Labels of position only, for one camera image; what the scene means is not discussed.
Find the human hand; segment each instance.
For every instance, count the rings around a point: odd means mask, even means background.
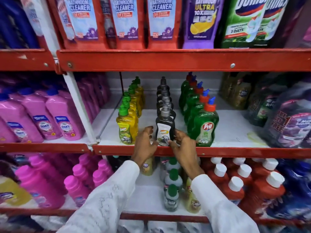
[[[175,136],[176,141],[180,146],[178,147],[176,142],[171,140],[169,140],[169,146],[172,148],[177,161],[183,167],[190,179],[193,180],[196,176],[204,174],[204,171],[197,163],[195,140],[192,140],[186,133],[178,129],[175,129]]]
[[[153,134],[153,126],[145,127],[145,129],[138,133],[135,141],[134,153],[131,160],[141,167],[144,162],[153,156],[158,147],[158,142],[154,141],[150,144],[150,138]]]

